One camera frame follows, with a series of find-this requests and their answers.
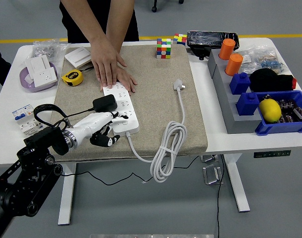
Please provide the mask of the person's left hand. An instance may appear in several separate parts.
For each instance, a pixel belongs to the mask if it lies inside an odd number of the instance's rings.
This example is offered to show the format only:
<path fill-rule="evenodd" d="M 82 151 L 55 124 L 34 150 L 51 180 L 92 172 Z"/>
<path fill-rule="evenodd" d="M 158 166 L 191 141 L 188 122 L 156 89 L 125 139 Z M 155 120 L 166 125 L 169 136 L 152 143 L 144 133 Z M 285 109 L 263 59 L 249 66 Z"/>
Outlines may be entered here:
<path fill-rule="evenodd" d="M 120 66 L 116 67 L 116 79 L 115 80 L 112 80 L 110 83 L 108 83 L 107 79 L 103 80 L 102 77 L 99 75 L 98 81 L 100 82 L 101 91 L 104 88 L 111 89 L 113 87 L 113 85 L 116 84 L 116 82 L 120 82 L 125 87 L 125 89 L 128 91 L 129 95 L 136 92 L 135 86 L 138 85 L 135 78 Z"/>

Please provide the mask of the person's right hand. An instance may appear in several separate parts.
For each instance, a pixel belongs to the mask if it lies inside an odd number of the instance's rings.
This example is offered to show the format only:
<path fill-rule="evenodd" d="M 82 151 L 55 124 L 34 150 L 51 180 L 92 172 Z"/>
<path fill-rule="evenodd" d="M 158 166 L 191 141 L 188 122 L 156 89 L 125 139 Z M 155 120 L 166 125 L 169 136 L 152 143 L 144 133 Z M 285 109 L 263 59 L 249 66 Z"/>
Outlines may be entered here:
<path fill-rule="evenodd" d="M 124 59 L 106 39 L 96 39 L 91 44 L 91 60 L 101 86 L 111 88 L 117 80 L 118 63 L 126 67 Z"/>

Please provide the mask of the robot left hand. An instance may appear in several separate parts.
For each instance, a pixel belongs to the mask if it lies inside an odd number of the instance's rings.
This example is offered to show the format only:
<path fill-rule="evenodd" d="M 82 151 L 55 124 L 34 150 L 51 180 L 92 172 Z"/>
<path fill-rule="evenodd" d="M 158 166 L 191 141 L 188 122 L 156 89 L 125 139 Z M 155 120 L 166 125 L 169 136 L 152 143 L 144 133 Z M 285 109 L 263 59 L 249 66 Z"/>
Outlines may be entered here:
<path fill-rule="evenodd" d="M 92 113 L 76 123 L 73 128 L 63 131 L 65 141 L 70 149 L 76 149 L 83 139 L 88 138 L 90 143 L 100 147 L 110 147 L 119 140 L 120 136 L 108 137 L 112 129 L 112 120 L 115 118 L 128 119 L 128 116 L 119 112 Z"/>

